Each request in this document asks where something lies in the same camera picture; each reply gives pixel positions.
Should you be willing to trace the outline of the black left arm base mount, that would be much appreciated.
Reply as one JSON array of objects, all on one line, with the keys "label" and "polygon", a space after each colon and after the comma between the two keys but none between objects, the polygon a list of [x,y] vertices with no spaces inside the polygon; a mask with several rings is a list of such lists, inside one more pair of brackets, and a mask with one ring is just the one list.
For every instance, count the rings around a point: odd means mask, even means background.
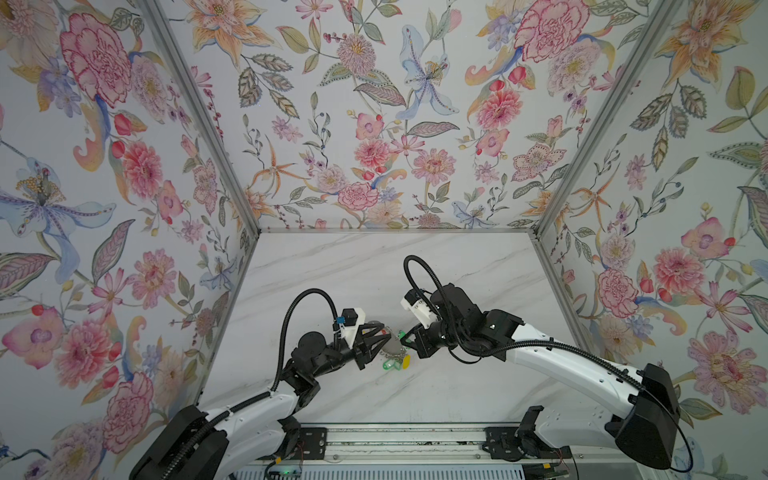
[{"label": "black left arm base mount", "polygon": [[297,427],[285,431],[277,449],[266,459],[324,460],[328,446],[328,429],[325,427]]}]

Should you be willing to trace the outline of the silver metal keyring with keys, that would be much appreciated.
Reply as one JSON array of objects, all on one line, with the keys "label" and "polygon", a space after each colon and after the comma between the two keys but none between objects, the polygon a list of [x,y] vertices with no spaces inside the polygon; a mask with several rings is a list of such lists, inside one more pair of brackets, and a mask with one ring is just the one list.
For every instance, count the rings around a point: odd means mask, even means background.
[{"label": "silver metal keyring with keys", "polygon": [[393,360],[395,362],[393,368],[401,369],[402,359],[406,355],[409,355],[407,349],[400,344],[400,338],[405,332],[401,329],[393,329],[389,326],[386,327],[391,333],[391,339],[380,351],[380,355],[385,358],[385,361]]}]

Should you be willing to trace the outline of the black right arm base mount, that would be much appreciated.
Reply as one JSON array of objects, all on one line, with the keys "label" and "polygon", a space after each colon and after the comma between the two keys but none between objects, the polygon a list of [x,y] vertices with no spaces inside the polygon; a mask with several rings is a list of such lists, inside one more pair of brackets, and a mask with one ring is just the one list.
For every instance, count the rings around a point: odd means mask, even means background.
[{"label": "black right arm base mount", "polygon": [[517,426],[495,426],[484,429],[485,441],[481,450],[494,460],[517,462],[530,460],[572,459],[569,447],[555,448],[546,445],[533,431],[518,432]]}]

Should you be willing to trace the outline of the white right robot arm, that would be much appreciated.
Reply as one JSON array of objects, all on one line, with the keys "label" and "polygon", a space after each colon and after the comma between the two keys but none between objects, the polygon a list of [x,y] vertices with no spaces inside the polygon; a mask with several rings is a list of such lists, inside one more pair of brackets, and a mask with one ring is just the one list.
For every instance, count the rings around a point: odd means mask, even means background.
[{"label": "white right robot arm", "polygon": [[603,447],[646,467],[672,468],[680,410],[663,368],[631,369],[605,360],[516,315],[483,311],[453,284],[430,295],[411,289],[401,305],[417,320],[401,343],[422,359],[465,346],[478,358],[533,369],[582,394],[562,406],[529,407],[511,431],[491,428],[483,446],[489,453],[517,461],[552,458],[575,446]]}]

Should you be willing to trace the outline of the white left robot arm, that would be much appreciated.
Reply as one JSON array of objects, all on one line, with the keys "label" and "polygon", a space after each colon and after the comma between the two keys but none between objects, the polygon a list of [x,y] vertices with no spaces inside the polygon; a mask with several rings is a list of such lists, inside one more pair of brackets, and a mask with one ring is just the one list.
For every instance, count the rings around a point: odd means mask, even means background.
[{"label": "white left robot arm", "polygon": [[131,479],[224,479],[261,458],[290,455],[301,425],[294,414],[320,390],[318,378],[352,362],[364,369],[391,339],[380,322],[347,326],[333,340],[304,334],[278,375],[292,390],[268,390],[207,412],[190,405],[178,412],[131,470]]}]

